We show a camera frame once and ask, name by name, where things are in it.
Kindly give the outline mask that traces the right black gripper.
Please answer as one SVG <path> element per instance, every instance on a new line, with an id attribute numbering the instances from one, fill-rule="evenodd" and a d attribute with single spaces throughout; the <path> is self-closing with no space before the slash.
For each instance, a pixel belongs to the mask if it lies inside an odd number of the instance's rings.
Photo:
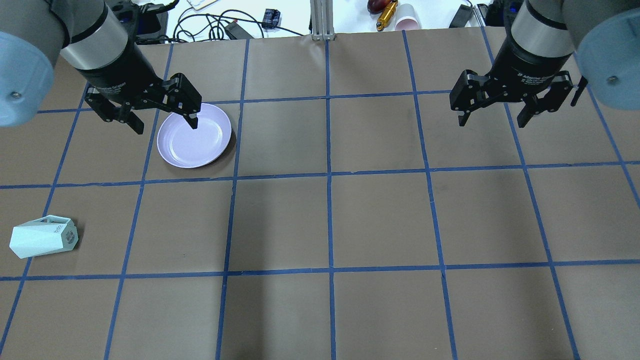
<path id="1" fill-rule="evenodd" d="M 472 112 L 498 100 L 524 102 L 516 118 L 520 129 L 525 128 L 534 116 L 558 111 L 574 87 L 570 72 L 561 71 L 569 57 L 533 54 L 513 38 L 505 38 L 487 76 L 466 69 L 455 82 L 449 103 L 450 109 L 457 113 L 458 125 L 465 126 Z M 548 91 L 539 97 L 537 94 L 547 87 Z"/>

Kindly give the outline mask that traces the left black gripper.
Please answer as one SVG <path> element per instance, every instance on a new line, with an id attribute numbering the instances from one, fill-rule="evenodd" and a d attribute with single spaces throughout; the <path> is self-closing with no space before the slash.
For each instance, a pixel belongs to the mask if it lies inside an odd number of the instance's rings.
<path id="1" fill-rule="evenodd" d="M 106 123 L 117 121 L 142 135 L 145 125 L 132 111 L 160 109 L 182 116 L 192 130 L 198 128 L 202 95 L 183 73 L 163 81 L 133 41 L 112 63 L 79 73 L 89 82 L 85 103 Z"/>

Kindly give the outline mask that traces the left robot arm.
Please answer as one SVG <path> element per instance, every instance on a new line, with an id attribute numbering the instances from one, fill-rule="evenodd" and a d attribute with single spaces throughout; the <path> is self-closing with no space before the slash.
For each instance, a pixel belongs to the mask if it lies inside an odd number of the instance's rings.
<path id="1" fill-rule="evenodd" d="M 34 118 L 65 59 L 85 80 L 84 102 L 105 122 L 141 135 L 136 110 L 158 109 L 198 128 L 202 96 L 183 73 L 163 80 L 103 0 L 3 0 L 0 3 L 0 125 Z"/>

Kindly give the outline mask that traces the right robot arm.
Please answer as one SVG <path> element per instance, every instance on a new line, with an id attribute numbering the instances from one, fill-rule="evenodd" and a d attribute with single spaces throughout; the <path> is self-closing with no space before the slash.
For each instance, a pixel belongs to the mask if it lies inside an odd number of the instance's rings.
<path id="1" fill-rule="evenodd" d="M 523 103 L 517 125 L 558 111 L 573 88 L 563 66 L 576 54 L 581 78 L 571 105 L 589 85 L 604 105 L 640 107 L 640 9 L 637 0 L 525 0 L 493 64 L 481 76 L 466 69 L 449 95 L 465 126 L 495 103 Z"/>

